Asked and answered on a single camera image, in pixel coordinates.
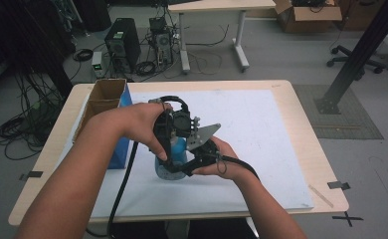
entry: desk leg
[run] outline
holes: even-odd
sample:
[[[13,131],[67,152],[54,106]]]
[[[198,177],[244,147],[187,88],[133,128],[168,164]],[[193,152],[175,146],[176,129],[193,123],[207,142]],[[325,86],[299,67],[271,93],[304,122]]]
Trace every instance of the desk leg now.
[[[179,14],[179,35],[181,38],[181,49],[179,50],[179,53],[181,55],[182,72],[184,74],[188,74],[188,72],[190,72],[190,63],[188,61],[187,46],[185,45],[183,18],[184,18],[184,14],[180,13]]]
[[[250,67],[250,64],[247,61],[247,57],[244,54],[244,50],[241,47],[241,38],[243,36],[245,18],[246,18],[246,11],[243,10],[243,11],[240,12],[240,19],[238,21],[237,38],[236,39],[232,39],[234,41],[234,46],[235,46],[235,50],[237,52],[238,58],[241,61],[242,72],[245,72],[246,69]]]

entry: computer tower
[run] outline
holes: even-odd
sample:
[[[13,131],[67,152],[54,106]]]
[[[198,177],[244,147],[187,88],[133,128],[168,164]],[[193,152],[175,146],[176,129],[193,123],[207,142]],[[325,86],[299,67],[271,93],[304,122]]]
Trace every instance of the computer tower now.
[[[107,5],[104,0],[73,0],[83,19],[86,30],[98,32],[111,25]]]
[[[120,61],[125,73],[132,73],[141,53],[135,21],[117,18],[104,38],[112,62]]]
[[[166,30],[162,33],[155,34],[154,45],[156,47],[157,65],[167,65],[173,63],[170,31]]]

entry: gray carpet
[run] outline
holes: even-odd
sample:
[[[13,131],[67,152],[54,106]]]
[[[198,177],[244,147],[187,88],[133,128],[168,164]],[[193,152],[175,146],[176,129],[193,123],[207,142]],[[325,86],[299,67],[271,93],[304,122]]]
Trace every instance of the gray carpet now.
[[[340,115],[320,114],[314,99],[321,99],[329,86],[294,85],[303,109],[318,138],[383,139],[358,98],[348,89],[337,105]]]

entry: black tape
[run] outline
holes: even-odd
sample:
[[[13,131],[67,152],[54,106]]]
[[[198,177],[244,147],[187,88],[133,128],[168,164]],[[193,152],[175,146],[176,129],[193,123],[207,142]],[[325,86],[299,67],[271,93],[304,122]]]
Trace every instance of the black tape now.
[[[21,174],[20,180],[27,181],[29,177],[42,177],[43,171],[29,171],[28,174]]]
[[[327,182],[327,185],[328,185],[328,187],[329,187],[330,189],[341,188],[342,191],[351,188],[351,187],[349,186],[349,183],[347,183],[347,182],[342,183],[342,182],[340,182],[340,181]]]
[[[344,217],[340,217],[340,216],[332,216],[331,218],[333,219],[341,219],[341,220],[347,220],[348,221],[348,224],[350,227],[352,227],[352,220],[355,220],[355,221],[363,221],[364,219],[362,219],[361,217],[350,217],[348,215],[348,212],[345,212],[345,216]]]

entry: metal pole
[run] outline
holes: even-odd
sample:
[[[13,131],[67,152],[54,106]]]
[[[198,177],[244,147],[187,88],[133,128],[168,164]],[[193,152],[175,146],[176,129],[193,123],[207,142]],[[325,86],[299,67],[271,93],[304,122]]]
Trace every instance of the metal pole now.
[[[337,104],[365,63],[388,34],[388,0],[380,8],[368,29],[322,99],[315,100],[321,114],[339,114]]]

